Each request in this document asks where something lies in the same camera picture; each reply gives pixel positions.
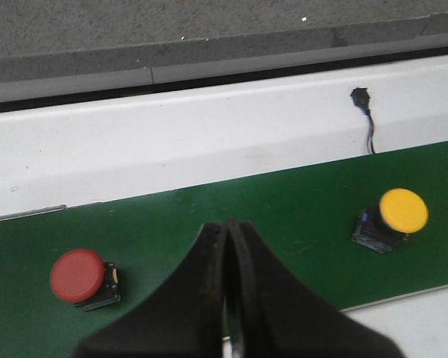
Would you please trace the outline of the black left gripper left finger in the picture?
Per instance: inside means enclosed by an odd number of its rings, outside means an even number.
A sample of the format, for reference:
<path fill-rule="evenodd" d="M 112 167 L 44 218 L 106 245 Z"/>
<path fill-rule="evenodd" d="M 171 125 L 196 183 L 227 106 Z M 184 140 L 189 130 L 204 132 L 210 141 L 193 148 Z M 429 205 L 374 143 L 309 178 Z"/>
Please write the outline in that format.
<path fill-rule="evenodd" d="M 176 270 L 141 304 L 82 339 L 72 357 L 221 357 L 226 230 L 206 223 Z"/>

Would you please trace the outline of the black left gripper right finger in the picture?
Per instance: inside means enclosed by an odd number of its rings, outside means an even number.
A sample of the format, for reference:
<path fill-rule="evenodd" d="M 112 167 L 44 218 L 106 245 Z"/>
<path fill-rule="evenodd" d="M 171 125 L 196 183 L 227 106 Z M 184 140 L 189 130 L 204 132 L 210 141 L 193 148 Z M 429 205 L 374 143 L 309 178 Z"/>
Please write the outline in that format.
<path fill-rule="evenodd" d="M 301 283 L 250 222 L 227 224 L 226 304 L 241 357 L 403 357 Z"/>

